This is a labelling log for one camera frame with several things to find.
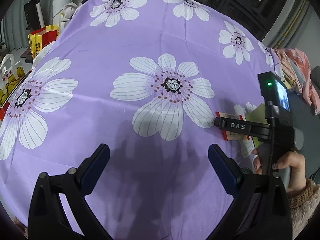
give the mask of screw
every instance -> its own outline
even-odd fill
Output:
[[[250,170],[249,170],[248,168],[242,168],[242,169],[241,169],[241,172],[242,172],[243,174],[249,174],[249,173],[250,173]]]
[[[39,178],[43,179],[47,174],[45,172],[41,172]]]
[[[76,168],[70,168],[70,169],[68,170],[68,173],[72,175],[72,174],[75,174],[76,171],[77,171]]]
[[[280,174],[278,173],[278,172],[274,172],[274,173],[272,173],[272,175],[276,178],[276,179],[278,179],[279,177],[280,177]]]

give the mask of pink blanket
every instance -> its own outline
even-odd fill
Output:
[[[279,49],[279,51],[284,51],[286,55],[297,65],[302,75],[305,77],[306,84],[303,86],[302,89],[303,98],[309,106],[313,104],[315,108],[315,114],[319,114],[320,98],[316,89],[311,83],[311,68],[307,55],[298,49]]]

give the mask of hand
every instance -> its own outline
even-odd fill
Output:
[[[254,149],[252,154],[258,155],[258,150]],[[262,174],[261,162],[259,155],[253,160],[256,174]],[[287,188],[288,198],[295,197],[306,188],[306,160],[302,154],[297,152],[287,152],[285,155],[272,165],[273,170],[291,167],[291,176]]]

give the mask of green paper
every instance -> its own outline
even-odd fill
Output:
[[[245,119],[249,122],[268,124],[266,120],[266,106],[264,104],[260,104],[255,110],[248,114]],[[263,144],[263,142],[258,141],[258,138],[256,137],[252,137],[252,140],[255,148]]]

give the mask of paper bag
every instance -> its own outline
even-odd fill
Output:
[[[33,59],[35,59],[35,57],[45,46],[57,39],[57,37],[59,36],[58,28],[58,26],[49,25],[43,27],[40,30],[31,32],[28,35],[30,50]]]
[[[6,67],[5,62],[10,59],[11,66]],[[12,54],[5,55],[0,66],[0,120],[3,121],[5,112],[9,107],[9,98],[14,94],[21,82],[26,78],[20,61],[15,63]]]

